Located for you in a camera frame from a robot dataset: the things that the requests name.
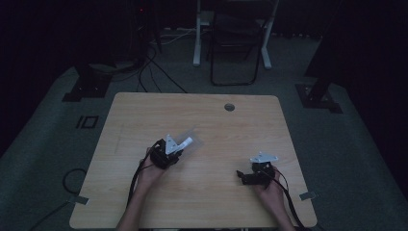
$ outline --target black stand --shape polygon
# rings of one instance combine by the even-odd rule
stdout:
[[[331,113],[342,114],[340,105],[333,101],[328,87],[330,81],[318,78],[313,86],[295,85],[304,108],[328,109]]]
[[[112,76],[93,71],[88,64],[75,65],[79,78],[70,93],[66,93],[63,102],[79,102],[83,97],[105,97]]]

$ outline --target wooden table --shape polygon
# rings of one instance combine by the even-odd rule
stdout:
[[[89,203],[75,205],[70,225],[114,228],[146,147],[193,127],[202,145],[183,154],[148,196],[140,228],[276,227],[236,174],[251,173],[249,158],[260,151],[279,157],[273,164],[286,176],[303,224],[317,223],[311,200],[299,198],[308,190],[278,98],[124,92],[115,97],[80,193]]]

